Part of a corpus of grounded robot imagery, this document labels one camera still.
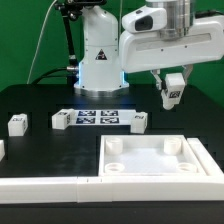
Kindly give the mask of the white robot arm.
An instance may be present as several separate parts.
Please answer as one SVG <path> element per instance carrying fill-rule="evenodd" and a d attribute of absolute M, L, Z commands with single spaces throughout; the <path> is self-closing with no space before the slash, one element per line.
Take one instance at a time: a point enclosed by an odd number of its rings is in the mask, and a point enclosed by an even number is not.
<path fill-rule="evenodd" d="M 80 94 L 112 95 L 129 87 L 126 73 L 183 66 L 224 57 L 224 15 L 197 14 L 195 0 L 145 0 L 118 21 L 100 6 L 83 9 L 84 58 L 78 65 Z"/>

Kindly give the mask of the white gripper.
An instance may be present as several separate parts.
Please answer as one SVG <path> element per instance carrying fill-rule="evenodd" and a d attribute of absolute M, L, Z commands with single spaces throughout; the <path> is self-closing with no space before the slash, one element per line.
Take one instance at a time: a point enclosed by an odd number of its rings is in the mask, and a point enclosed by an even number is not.
<path fill-rule="evenodd" d="M 196 63 L 219 60 L 224 56 L 224 16 L 195 19 L 186 36 L 163 40 L 157 32 L 120 37 L 119 57 L 126 73 L 151 70 L 156 88 L 162 90 L 160 69 L 183 66 L 183 78 L 188 78 Z"/>

